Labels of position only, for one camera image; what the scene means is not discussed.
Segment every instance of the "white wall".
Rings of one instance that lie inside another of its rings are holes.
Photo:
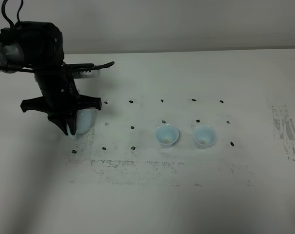
[[[54,23],[66,53],[295,47],[295,0],[25,0],[20,18]]]

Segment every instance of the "plastic cup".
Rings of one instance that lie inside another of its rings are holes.
[[[206,149],[216,142],[217,136],[212,127],[208,125],[199,125],[194,129],[193,139],[197,147]]]
[[[157,127],[155,136],[159,144],[164,148],[169,148],[178,139],[178,129],[170,124],[162,124]]]

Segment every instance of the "robotic arm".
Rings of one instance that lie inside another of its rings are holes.
[[[2,14],[10,28],[1,29],[0,33],[0,70],[34,73],[42,96],[23,100],[20,105],[22,111],[47,113],[48,120],[65,135],[68,135],[67,126],[70,134],[75,135],[77,111],[88,108],[101,110],[102,103],[98,97],[80,95],[73,74],[108,68],[114,62],[100,66],[64,63],[61,31],[54,24],[45,22],[18,21],[14,25],[5,14],[6,2],[3,1]]]

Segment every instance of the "table surface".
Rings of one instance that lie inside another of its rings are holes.
[[[0,233],[295,233],[295,49],[65,61],[116,62],[76,80],[103,106],[75,141],[21,111],[40,96],[31,74],[0,74]],[[180,132],[168,149],[163,121]],[[217,132],[209,149],[200,124]]]

